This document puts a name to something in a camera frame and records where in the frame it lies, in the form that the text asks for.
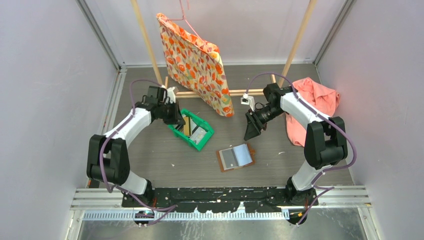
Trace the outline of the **brown leather card holder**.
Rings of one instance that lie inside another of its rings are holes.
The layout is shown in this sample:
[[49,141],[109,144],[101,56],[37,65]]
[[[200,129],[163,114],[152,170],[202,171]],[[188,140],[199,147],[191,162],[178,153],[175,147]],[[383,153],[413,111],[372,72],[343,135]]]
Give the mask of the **brown leather card holder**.
[[254,165],[256,163],[255,155],[256,151],[249,143],[216,151],[222,173]]

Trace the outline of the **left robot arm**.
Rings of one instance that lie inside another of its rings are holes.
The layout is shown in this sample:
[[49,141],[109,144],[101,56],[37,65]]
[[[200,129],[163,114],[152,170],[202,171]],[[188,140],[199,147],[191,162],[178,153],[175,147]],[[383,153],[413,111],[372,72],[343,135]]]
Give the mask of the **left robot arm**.
[[117,126],[103,135],[94,134],[88,144],[87,177],[129,191],[134,194],[136,203],[148,207],[154,199],[151,183],[131,170],[128,148],[155,120],[162,120],[166,125],[185,123],[177,92],[176,87],[150,86]]

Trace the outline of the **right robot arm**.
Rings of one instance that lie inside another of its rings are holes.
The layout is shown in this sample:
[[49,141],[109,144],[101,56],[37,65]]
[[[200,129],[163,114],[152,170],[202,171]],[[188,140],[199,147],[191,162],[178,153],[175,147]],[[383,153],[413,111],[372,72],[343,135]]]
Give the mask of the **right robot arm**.
[[293,117],[306,131],[305,161],[296,174],[287,180],[285,198],[291,205],[299,205],[311,194],[317,175],[332,168],[348,155],[344,120],[330,117],[307,103],[294,87],[280,88],[270,83],[263,89],[267,103],[255,106],[254,97],[244,93],[240,102],[250,109],[245,114],[247,127],[244,140],[260,136],[267,123],[283,113]]

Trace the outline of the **green plastic card bin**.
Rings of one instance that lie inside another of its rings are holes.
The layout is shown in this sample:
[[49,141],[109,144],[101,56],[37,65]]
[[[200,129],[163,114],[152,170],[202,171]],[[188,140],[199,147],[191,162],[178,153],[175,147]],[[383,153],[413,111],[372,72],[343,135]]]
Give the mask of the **green plastic card bin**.
[[215,131],[207,121],[191,111],[183,108],[181,114],[185,124],[172,124],[168,125],[168,128],[175,137],[182,139],[190,147],[200,152],[214,135]]

